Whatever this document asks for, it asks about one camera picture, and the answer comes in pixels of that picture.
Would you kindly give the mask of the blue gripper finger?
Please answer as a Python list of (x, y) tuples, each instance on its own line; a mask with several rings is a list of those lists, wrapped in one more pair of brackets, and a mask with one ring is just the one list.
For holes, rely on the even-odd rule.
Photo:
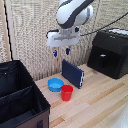
[(70, 54), (71, 49), (70, 48), (66, 48), (66, 55)]
[(58, 55), (57, 49), (54, 49), (54, 50), (53, 50), (53, 55), (54, 55), (54, 57), (57, 57), (57, 55)]

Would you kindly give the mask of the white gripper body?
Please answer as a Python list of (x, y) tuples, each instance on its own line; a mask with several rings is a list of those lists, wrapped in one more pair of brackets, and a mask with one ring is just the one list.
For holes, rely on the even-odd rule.
[(79, 42), (79, 29), (56, 29), (47, 32), (47, 46), (48, 47), (61, 47), (74, 45)]

